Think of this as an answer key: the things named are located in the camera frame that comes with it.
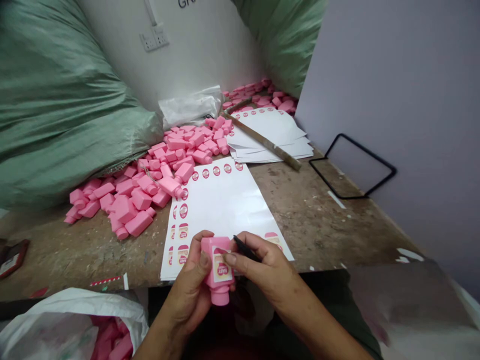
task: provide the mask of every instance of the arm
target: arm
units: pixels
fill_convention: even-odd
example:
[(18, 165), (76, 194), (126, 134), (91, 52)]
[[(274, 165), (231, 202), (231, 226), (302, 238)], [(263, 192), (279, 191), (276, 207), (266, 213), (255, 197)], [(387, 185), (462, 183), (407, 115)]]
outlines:
[[(225, 261), (260, 288), (283, 322), (316, 359), (372, 360), (330, 315), (275, 244), (249, 232), (242, 232), (238, 237), (262, 262), (238, 253), (226, 254)], [(231, 249), (237, 250), (234, 242)]]
[(188, 259), (133, 360), (176, 360), (182, 356), (189, 335), (212, 305), (210, 290), (203, 283), (212, 262), (201, 251), (201, 241), (213, 236), (213, 232), (203, 230), (193, 237)]

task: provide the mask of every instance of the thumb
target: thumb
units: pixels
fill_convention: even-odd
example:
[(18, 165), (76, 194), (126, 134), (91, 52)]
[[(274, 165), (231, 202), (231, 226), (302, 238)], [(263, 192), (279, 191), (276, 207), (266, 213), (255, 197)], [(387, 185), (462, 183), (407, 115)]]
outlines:
[(210, 256), (208, 256), (205, 251), (202, 251), (200, 254), (200, 261), (188, 272), (188, 275), (186, 276), (189, 286), (192, 289), (199, 287), (205, 277), (209, 274), (211, 268), (212, 261), (210, 260)]
[(248, 257), (234, 252), (224, 254), (223, 259), (233, 269), (237, 270), (255, 284), (258, 285), (261, 283), (261, 276), (265, 270), (264, 264), (250, 260)]

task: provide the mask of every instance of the black metal frame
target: black metal frame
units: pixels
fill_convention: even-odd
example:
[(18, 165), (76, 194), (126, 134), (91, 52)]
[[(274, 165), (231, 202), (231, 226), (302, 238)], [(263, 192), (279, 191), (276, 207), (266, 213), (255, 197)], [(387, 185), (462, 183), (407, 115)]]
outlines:
[[(333, 187), (332, 185), (330, 185), (330, 183), (328, 182), (328, 180), (320, 173), (320, 171), (314, 166), (314, 162), (316, 161), (320, 161), (320, 160), (328, 160), (329, 158), (329, 153), (330, 151), (332, 150), (332, 148), (334, 147), (335, 143), (337, 142), (337, 140), (339, 138), (345, 138), (347, 139), (349, 142), (351, 142), (353, 145), (355, 145), (357, 148), (360, 148), (361, 150), (363, 150), (365, 153), (367, 153), (368, 155), (370, 155), (372, 158), (374, 158), (375, 160), (377, 160), (378, 162), (382, 163), (383, 165), (385, 165), (387, 168), (390, 169), (390, 174), (388, 174), (386, 177), (384, 177), (378, 184), (376, 184), (374, 187), (372, 187), (370, 190), (368, 190), (365, 194), (361, 195), (361, 196), (341, 196)], [(368, 199), (369, 195), (371, 193), (373, 193), (375, 190), (377, 190), (379, 187), (381, 187), (383, 184), (385, 184), (388, 180), (390, 180), (391, 178), (393, 178), (395, 176), (395, 174), (397, 173), (397, 168), (395, 166), (393, 166), (392, 164), (390, 164), (389, 162), (385, 161), (384, 159), (382, 159), (380, 156), (378, 156), (377, 154), (371, 152), (370, 150), (368, 150), (365, 146), (359, 144), (358, 142), (356, 142), (355, 140), (353, 140), (351, 137), (345, 135), (344, 133), (339, 133), (336, 137), (335, 137), (335, 140), (333, 140), (333, 142), (331, 143), (330, 147), (328, 148), (328, 150), (326, 151), (325, 153), (325, 156), (324, 157), (321, 157), (321, 158), (318, 158), (318, 159), (312, 159), (308, 162), (311, 167), (316, 171), (316, 173), (321, 177), (321, 179), (325, 182), (325, 184), (328, 185), (328, 187), (330, 188), (330, 190), (335, 194), (335, 196), (339, 199), (342, 199), (342, 200), (356, 200), (356, 199)]]

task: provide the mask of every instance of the paper stack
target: paper stack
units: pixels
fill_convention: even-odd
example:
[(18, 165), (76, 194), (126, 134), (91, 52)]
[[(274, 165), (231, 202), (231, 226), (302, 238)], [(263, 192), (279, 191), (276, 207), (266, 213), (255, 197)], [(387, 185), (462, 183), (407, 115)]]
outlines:
[[(264, 136), (296, 159), (311, 157), (314, 153), (306, 133), (299, 129), (293, 117), (274, 107), (261, 107), (233, 113), (232, 116)], [(278, 156), (261, 143), (235, 127), (227, 136), (230, 154), (239, 163), (275, 163)]]
[(210, 230), (218, 237), (241, 231), (257, 234), (294, 257), (246, 165), (231, 157), (195, 167), (186, 190), (173, 198), (161, 264), (161, 280), (175, 280), (189, 254), (193, 235)]

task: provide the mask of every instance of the green bag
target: green bag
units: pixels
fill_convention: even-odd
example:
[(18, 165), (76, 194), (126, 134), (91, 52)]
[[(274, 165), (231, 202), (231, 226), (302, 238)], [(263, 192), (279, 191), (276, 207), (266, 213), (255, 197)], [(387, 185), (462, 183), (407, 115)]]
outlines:
[(267, 74), (299, 98), (327, 0), (232, 0), (260, 45)]
[(0, 1), (0, 208), (44, 209), (163, 139), (75, 0)]

